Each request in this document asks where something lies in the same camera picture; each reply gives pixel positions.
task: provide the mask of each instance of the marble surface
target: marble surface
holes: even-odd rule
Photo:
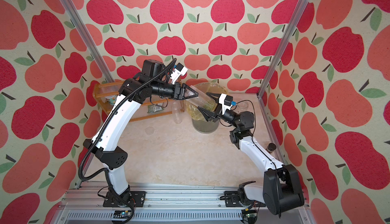
[[[237,102],[253,102],[256,112],[254,136],[266,147],[270,137],[256,95],[232,96]],[[250,103],[247,110],[253,112]],[[174,123],[172,115],[165,115],[126,126],[118,146],[128,153],[124,163],[128,182],[226,187],[236,187],[247,181],[262,182],[264,173],[230,142],[232,127],[219,125],[215,132],[202,134],[193,128],[187,112],[181,116],[183,122],[180,124]],[[152,135],[146,134],[147,127],[154,128]],[[100,168],[102,163],[93,158],[86,175]],[[99,174],[93,181],[105,181],[104,174]]]

